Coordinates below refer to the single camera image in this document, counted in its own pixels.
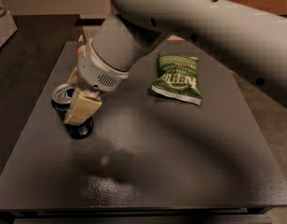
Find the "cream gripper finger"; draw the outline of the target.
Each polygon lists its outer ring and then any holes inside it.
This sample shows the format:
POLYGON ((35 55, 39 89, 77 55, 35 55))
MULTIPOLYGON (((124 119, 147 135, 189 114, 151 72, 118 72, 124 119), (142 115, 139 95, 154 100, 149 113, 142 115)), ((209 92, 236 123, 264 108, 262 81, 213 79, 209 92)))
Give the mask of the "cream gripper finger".
POLYGON ((79 126, 96 113, 101 105, 102 100, 98 91, 76 89, 63 123, 79 126))
POLYGON ((68 78, 67 83, 71 86, 76 86, 78 84, 78 78, 77 78, 77 67, 75 67, 71 73, 71 75, 68 78))

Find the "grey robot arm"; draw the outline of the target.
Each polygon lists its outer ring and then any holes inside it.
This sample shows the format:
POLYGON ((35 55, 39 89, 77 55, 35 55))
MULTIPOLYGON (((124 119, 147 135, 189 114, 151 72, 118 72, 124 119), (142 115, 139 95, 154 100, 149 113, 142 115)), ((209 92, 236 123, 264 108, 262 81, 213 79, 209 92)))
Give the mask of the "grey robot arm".
POLYGON ((170 35, 234 70, 287 108, 287 19, 227 0, 111 0, 113 9, 78 56, 65 123, 79 125, 130 68, 170 35))

